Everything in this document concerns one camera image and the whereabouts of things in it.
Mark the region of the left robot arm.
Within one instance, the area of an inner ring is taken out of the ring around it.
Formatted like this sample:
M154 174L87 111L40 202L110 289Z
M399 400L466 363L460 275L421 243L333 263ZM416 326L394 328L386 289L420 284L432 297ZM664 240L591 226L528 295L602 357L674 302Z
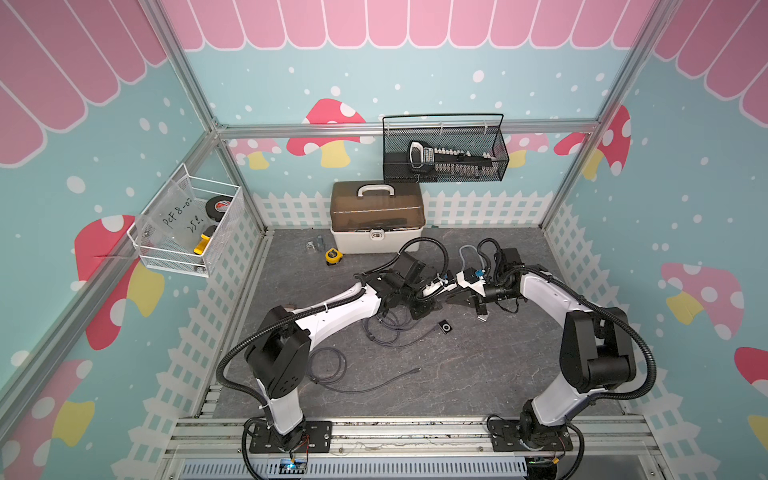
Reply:
M311 307L268 311L259 329L232 347L215 369L217 382L255 399L271 444L292 452L309 436L298 387L310 357L324 340L346 327L385 315L396 306L413 319L436 308L448 285L450 254L430 237L408 240L384 264L358 273L348 290Z

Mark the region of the black mp3 player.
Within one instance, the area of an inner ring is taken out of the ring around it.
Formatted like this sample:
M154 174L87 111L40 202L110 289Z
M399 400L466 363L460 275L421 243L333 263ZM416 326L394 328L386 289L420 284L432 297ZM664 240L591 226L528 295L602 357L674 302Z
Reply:
M453 330L453 327L449 324L448 321L443 320L439 322L439 326L443 333L448 334Z

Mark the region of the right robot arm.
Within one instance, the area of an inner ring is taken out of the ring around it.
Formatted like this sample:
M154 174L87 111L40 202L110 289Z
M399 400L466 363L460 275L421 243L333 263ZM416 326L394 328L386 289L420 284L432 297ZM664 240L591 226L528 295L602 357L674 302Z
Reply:
M601 307L540 265L527 265L517 250L497 247L480 269L447 273L442 280L453 302L479 315L489 303L532 302L562 329L560 372L528 400L510 429L521 448L565 447L572 420L600 400L633 400L649 393L658 367L647 342L617 307Z

